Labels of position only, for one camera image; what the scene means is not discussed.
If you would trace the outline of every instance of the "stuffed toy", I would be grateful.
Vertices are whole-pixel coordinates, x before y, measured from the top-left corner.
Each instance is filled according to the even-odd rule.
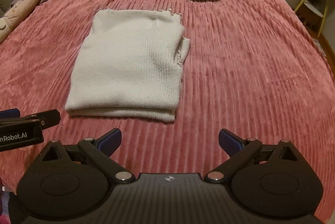
[[[18,0],[15,5],[0,18],[0,44],[34,10],[39,0]]]

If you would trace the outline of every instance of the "metal pivot screw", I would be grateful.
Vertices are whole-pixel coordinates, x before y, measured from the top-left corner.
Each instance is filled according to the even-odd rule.
[[[221,180],[224,175],[221,172],[213,171],[207,174],[207,177],[211,180]]]
[[[122,171],[122,172],[116,173],[115,177],[118,180],[125,181],[125,180],[129,180],[132,177],[132,174],[130,172],[127,172],[127,171]]]

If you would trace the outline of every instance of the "ribbed bedspread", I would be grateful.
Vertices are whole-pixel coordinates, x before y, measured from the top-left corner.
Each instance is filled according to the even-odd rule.
[[[191,48],[174,123],[64,111],[78,50],[94,14],[107,7],[182,14]],[[0,45],[0,95],[0,109],[61,112],[45,143],[73,144],[120,128],[112,158],[135,174],[208,172],[228,158],[218,144],[221,128],[265,144],[290,139],[324,185],[317,216],[325,221],[334,210],[334,79],[284,0],[49,0]],[[45,143],[0,153],[8,187],[15,190]]]

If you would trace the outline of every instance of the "black robotic gripper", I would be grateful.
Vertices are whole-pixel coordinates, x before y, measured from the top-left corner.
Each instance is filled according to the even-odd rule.
[[[121,131],[77,145],[47,143],[17,187],[23,224],[320,224],[322,184],[289,140],[263,145],[227,129],[231,157],[204,179],[195,174],[135,176],[110,159]]]

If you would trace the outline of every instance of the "folded cloth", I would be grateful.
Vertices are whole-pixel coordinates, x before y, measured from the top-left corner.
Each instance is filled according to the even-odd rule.
[[[71,74],[72,115],[175,120],[190,40],[170,11],[100,10]]]

